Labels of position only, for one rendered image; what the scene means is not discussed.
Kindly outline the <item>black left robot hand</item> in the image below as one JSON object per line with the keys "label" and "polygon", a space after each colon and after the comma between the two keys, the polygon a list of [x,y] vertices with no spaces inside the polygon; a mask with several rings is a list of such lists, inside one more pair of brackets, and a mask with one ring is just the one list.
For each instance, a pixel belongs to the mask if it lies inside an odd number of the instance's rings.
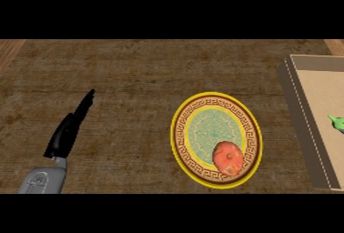
{"label": "black left robot hand", "polygon": [[75,146],[75,142],[79,135],[80,126],[89,111],[91,106],[94,105],[97,90],[92,89],[88,95],[83,98],[83,101],[73,113],[69,113],[64,118],[54,134],[52,139],[44,154],[45,157],[54,158],[61,157],[67,158],[70,151]]}

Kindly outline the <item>yellow patterned round plate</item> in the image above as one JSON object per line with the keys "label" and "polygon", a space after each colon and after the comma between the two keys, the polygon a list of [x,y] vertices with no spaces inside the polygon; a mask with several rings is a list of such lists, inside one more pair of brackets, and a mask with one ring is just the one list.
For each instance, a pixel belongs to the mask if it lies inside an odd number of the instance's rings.
{"label": "yellow patterned round plate", "polygon": [[[193,96],[172,119],[172,151],[190,177],[204,186],[228,189],[244,184],[262,163],[262,129],[246,105],[219,92]],[[235,145],[240,172],[227,176],[215,163],[218,144]]]}

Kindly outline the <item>eggplant with green stem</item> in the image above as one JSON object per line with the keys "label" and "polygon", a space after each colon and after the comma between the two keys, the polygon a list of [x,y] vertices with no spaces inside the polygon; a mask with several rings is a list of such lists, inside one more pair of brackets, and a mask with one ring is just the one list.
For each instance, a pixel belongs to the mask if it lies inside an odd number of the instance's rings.
{"label": "eggplant with green stem", "polygon": [[328,116],[333,121],[334,129],[344,134],[344,117]]}

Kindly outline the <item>brown woven placemat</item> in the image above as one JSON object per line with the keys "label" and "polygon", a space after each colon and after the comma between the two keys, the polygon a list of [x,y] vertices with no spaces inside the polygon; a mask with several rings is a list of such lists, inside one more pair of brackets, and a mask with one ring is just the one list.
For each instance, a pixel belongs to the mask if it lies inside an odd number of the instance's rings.
{"label": "brown woven placemat", "polygon": [[5,40],[0,42],[0,194],[18,191],[52,133],[85,95],[95,104],[69,157],[69,193],[207,193],[173,157],[173,114],[218,91],[262,128],[259,170],[237,193],[315,188],[277,67],[290,54],[328,55],[323,40]]}

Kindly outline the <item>red tomato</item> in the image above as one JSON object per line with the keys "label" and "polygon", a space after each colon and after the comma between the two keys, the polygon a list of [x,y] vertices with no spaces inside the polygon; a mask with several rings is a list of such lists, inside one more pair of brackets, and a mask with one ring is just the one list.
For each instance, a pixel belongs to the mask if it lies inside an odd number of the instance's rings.
{"label": "red tomato", "polygon": [[240,174],[244,166],[244,154],[234,142],[224,141],[218,143],[213,162],[225,176],[234,177]]}

